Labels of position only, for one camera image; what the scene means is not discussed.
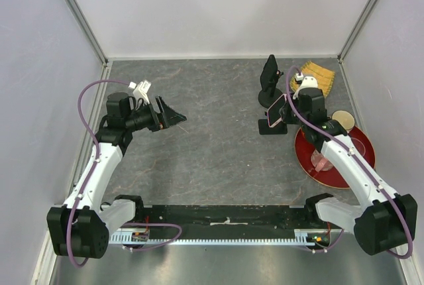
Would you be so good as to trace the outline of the round base phone stand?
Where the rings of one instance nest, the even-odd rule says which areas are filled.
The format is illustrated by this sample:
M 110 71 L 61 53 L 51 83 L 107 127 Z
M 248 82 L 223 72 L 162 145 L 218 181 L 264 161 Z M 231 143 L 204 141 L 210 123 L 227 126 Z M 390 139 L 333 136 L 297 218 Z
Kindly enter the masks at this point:
M 277 88 L 277 83 L 281 76 L 281 71 L 277 70 L 268 82 L 268 85 L 262 87 L 258 94 L 258 102 L 261 104 L 261 106 L 269 108 L 271 104 L 273 104 L 281 95 L 283 95 L 282 91 Z

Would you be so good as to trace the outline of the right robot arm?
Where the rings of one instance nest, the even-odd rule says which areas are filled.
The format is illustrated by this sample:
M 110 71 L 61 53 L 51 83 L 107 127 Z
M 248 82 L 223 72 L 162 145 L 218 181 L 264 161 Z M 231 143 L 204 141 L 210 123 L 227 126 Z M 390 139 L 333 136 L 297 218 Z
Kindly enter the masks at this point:
M 269 115 L 273 125 L 298 124 L 305 140 L 334 166 L 356 196 L 353 206 L 333 196 L 315 196 L 303 211 L 313 228 L 328 221 L 352 233 L 368 255 L 390 253 L 407 259 L 413 253 L 418 205 L 411 194 L 401 195 L 385 182 L 358 152 L 343 126 L 327 116 L 323 92 L 306 87 L 283 94 Z

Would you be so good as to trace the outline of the pink case phone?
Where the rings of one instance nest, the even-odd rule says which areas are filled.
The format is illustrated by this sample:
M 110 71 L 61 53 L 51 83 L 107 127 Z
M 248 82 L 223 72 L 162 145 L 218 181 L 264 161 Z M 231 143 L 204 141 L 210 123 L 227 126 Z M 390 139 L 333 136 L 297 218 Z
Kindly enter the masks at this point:
M 274 128 L 277 124 L 282 122 L 281 116 L 280 116 L 280 108 L 284 104 L 285 100 L 286 100 L 286 94 L 282 94 L 281 96 L 279 96 L 279 98 L 277 98 L 277 100 L 275 100 L 275 102 L 273 102 L 273 104 L 271 104 L 271 106 L 269 106 L 266 112 L 266 117 L 267 117 L 268 126 L 270 128 Z

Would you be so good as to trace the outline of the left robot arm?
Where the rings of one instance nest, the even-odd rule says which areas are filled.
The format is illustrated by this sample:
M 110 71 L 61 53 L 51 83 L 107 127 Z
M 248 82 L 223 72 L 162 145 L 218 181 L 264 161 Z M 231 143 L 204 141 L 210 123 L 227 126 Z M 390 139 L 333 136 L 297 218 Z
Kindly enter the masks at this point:
M 125 93 L 108 96 L 107 113 L 95 134 L 91 157 L 83 174 L 63 205 L 50 208 L 46 220 L 54 252 L 67 256 L 76 266 L 77 258 L 101 258 L 109 237 L 126 223 L 140 227 L 145 220 L 140 196 L 119 195 L 106 209 L 101 204 L 106 187 L 133 139 L 133 133 L 156 132 L 186 121 L 186 116 L 169 107 L 162 97 L 158 108 Z

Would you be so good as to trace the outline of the folding black phone stand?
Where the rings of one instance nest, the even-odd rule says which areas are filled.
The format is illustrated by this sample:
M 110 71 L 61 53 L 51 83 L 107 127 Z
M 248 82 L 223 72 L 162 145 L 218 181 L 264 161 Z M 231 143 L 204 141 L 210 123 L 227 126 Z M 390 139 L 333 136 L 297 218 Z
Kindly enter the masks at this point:
M 261 135 L 286 135 L 288 133 L 288 127 L 283 122 L 279 109 L 268 109 L 264 114 L 266 118 L 258 120 L 258 131 Z

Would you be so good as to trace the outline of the black phone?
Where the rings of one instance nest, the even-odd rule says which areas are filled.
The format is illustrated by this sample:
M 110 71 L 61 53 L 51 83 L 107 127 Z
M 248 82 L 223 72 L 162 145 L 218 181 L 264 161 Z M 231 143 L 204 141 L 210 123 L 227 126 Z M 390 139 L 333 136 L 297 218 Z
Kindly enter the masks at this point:
M 260 75 L 260 85 L 262 91 L 266 92 L 269 88 L 274 87 L 276 80 L 278 79 L 277 72 L 277 61 L 275 56 L 271 54 L 269 55 Z

